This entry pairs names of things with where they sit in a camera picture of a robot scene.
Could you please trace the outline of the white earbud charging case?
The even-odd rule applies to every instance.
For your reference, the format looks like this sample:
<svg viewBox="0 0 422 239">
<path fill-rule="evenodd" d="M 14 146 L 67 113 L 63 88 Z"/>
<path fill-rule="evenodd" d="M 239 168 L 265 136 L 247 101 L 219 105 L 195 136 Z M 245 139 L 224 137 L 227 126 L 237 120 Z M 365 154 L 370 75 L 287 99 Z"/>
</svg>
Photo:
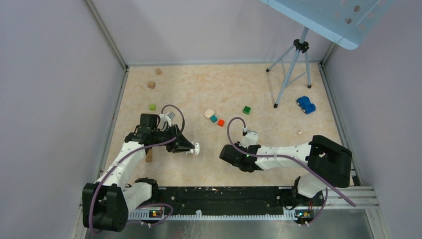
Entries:
<svg viewBox="0 0 422 239">
<path fill-rule="evenodd" d="M 194 148 L 190 149 L 190 153 L 194 155 L 198 155 L 200 153 L 200 144 L 198 142 L 194 143 Z"/>
</svg>

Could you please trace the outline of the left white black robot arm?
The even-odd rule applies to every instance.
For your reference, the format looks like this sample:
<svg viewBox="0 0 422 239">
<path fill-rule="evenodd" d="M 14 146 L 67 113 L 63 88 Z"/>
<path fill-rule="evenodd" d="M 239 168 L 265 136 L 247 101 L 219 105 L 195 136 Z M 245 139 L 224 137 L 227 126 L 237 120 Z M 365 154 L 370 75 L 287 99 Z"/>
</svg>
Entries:
<svg viewBox="0 0 422 239">
<path fill-rule="evenodd" d="M 143 178 L 130 187 L 126 185 L 139 162 L 152 148 L 159 146 L 164 146 L 169 153 L 198 155 L 200 152 L 200 144 L 188 141 L 168 115 L 141 114 L 139 125 L 126 136 L 114 162 L 96 182 L 87 183 L 82 190 L 86 228 L 120 232 L 129 213 L 139 205 L 158 203 L 160 193 L 156 180 Z"/>
</svg>

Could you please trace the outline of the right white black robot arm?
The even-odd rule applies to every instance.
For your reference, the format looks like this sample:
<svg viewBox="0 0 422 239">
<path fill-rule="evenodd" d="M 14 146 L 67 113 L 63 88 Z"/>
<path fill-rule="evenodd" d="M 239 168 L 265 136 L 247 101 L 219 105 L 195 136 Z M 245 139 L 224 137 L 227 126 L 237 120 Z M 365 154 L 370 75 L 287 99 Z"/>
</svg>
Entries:
<svg viewBox="0 0 422 239">
<path fill-rule="evenodd" d="M 244 133 L 241 141 L 226 144 L 219 157 L 243 172 L 299 167 L 307 170 L 292 191 L 298 205 L 305 205 L 322 189 L 350 185 L 352 152 L 325 136 L 314 135 L 309 143 L 284 147 L 262 146 L 257 141 L 256 132 Z"/>
</svg>

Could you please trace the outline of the wooden arch block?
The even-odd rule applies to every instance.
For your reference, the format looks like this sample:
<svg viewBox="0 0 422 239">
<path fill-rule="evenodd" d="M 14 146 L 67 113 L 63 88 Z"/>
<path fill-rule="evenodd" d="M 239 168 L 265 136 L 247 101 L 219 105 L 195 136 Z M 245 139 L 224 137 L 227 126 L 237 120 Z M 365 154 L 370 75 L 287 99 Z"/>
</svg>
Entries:
<svg viewBox="0 0 422 239">
<path fill-rule="evenodd" d="M 146 153 L 146 158 L 145 158 L 145 162 L 150 163 L 153 161 L 153 157 L 152 157 L 152 150 L 149 150 Z"/>
</svg>

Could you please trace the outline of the teal small cube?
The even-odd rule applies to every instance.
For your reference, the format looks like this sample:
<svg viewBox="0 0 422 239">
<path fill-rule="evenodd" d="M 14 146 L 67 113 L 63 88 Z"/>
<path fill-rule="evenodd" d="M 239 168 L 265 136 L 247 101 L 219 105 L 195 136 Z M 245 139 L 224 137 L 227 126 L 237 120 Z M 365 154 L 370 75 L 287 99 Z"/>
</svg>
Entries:
<svg viewBox="0 0 422 239">
<path fill-rule="evenodd" d="M 216 116 L 211 116 L 210 120 L 211 120 L 212 123 L 215 123 L 215 122 L 217 122 L 218 119 L 217 119 Z"/>
</svg>

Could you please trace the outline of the beige rounded block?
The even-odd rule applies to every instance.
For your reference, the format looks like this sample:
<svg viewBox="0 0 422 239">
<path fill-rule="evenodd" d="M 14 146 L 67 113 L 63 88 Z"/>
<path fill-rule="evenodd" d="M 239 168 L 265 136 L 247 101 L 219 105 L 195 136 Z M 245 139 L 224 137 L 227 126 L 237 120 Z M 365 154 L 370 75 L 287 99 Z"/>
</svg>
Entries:
<svg viewBox="0 0 422 239">
<path fill-rule="evenodd" d="M 212 116 L 214 116 L 214 114 L 215 114 L 215 111 L 213 109 L 207 109 L 204 112 L 204 117 L 207 119 L 210 119 Z"/>
</svg>

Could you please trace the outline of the dark green toy brick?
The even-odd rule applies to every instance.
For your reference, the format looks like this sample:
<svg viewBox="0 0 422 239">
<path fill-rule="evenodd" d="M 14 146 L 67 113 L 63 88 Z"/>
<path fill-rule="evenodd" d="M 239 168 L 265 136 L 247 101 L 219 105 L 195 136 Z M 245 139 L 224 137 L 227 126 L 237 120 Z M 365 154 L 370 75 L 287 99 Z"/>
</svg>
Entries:
<svg viewBox="0 0 422 239">
<path fill-rule="evenodd" d="M 250 112 L 251 112 L 251 108 L 250 107 L 248 107 L 248 106 L 245 106 L 244 108 L 243 108 L 243 111 L 242 111 L 244 114 L 246 114 L 246 115 L 249 115 L 250 114 Z"/>
</svg>

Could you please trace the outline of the near wooden cube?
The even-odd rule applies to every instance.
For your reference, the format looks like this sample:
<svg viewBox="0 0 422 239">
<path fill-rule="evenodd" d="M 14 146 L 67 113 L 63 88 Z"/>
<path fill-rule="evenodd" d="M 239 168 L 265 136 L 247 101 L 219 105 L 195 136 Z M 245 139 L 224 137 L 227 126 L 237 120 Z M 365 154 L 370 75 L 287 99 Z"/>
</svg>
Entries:
<svg viewBox="0 0 422 239">
<path fill-rule="evenodd" d="M 155 89 L 155 87 L 156 87 L 155 81 L 149 81 L 148 84 L 147 84 L 147 87 L 149 89 Z"/>
</svg>

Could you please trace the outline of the blue toy car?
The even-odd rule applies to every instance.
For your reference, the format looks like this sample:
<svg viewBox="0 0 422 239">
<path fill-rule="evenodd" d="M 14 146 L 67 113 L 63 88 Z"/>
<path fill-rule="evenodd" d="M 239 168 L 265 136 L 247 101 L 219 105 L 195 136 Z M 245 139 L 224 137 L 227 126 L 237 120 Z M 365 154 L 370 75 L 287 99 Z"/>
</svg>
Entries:
<svg viewBox="0 0 422 239">
<path fill-rule="evenodd" d="M 315 104 L 313 104 L 307 96 L 299 97 L 296 99 L 296 103 L 305 114 L 310 114 L 316 110 Z"/>
</svg>

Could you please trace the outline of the grey tripod stand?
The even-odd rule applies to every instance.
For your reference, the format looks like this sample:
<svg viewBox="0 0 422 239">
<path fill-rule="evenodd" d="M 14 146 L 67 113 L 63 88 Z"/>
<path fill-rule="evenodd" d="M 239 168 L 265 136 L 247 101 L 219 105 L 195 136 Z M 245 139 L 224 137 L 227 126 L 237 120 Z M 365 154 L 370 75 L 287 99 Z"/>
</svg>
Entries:
<svg viewBox="0 0 422 239">
<path fill-rule="evenodd" d="M 295 39 L 293 41 L 292 45 L 271 66 L 269 66 L 266 69 L 266 72 L 269 73 L 278 63 L 281 63 L 282 68 L 283 68 L 284 78 L 283 78 L 282 86 L 281 86 L 281 89 L 279 90 L 279 93 L 278 93 L 278 95 L 275 99 L 275 102 L 273 104 L 273 108 L 275 108 L 275 109 L 278 107 L 278 105 L 280 103 L 280 100 L 281 100 L 281 97 L 282 97 L 282 94 L 283 94 L 285 88 L 289 84 L 293 83 L 295 80 L 299 79 L 300 77 L 306 75 L 306 77 L 307 77 L 307 87 L 309 89 L 312 88 L 312 81 L 311 81 L 311 76 L 310 76 L 310 60 L 309 60 L 309 53 L 308 53 L 308 50 L 309 50 L 310 47 L 309 47 L 309 43 L 306 42 L 306 36 L 307 36 L 308 32 L 309 32 L 309 28 L 304 27 L 300 38 Z M 290 53 L 292 50 L 294 50 L 294 54 L 293 54 L 292 60 L 289 64 L 289 68 L 286 71 L 283 58 L 288 53 Z M 302 74 L 297 76 L 296 78 L 291 79 L 293 70 L 295 68 L 295 65 L 297 63 L 297 60 L 298 60 L 298 57 L 299 57 L 300 54 L 303 54 L 304 57 L 305 57 L 306 70 Z"/>
</svg>

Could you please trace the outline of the light blue perforated panel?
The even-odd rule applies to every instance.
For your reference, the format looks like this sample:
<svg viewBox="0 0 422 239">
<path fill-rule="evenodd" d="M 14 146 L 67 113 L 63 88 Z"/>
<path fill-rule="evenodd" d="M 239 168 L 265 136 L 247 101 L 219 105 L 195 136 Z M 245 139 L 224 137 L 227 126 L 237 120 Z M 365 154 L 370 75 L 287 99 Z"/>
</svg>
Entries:
<svg viewBox="0 0 422 239">
<path fill-rule="evenodd" d="M 263 4 L 347 50 L 356 49 L 393 0 L 262 0 Z"/>
</svg>

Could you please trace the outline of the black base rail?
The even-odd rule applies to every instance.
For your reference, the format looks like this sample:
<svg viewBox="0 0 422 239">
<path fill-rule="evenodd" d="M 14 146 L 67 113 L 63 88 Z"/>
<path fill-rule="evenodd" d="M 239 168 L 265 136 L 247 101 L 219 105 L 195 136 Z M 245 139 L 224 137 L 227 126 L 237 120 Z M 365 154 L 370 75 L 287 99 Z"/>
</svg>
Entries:
<svg viewBox="0 0 422 239">
<path fill-rule="evenodd" d="M 312 198 L 293 194 L 291 187 L 160 187 L 144 202 L 169 204 L 174 216 L 272 216 L 291 213 L 303 207 L 315 209 L 323 204 L 323 193 Z"/>
</svg>

